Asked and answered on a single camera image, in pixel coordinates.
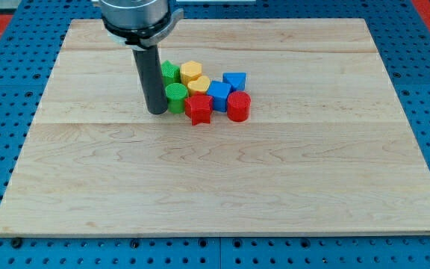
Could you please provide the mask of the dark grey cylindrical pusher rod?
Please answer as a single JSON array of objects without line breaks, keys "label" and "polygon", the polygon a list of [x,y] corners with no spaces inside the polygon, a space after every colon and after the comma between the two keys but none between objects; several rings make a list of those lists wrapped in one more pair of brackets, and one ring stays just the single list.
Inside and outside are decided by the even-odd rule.
[{"label": "dark grey cylindrical pusher rod", "polygon": [[163,114],[168,109],[165,86],[157,46],[133,51],[146,107],[151,114]]}]

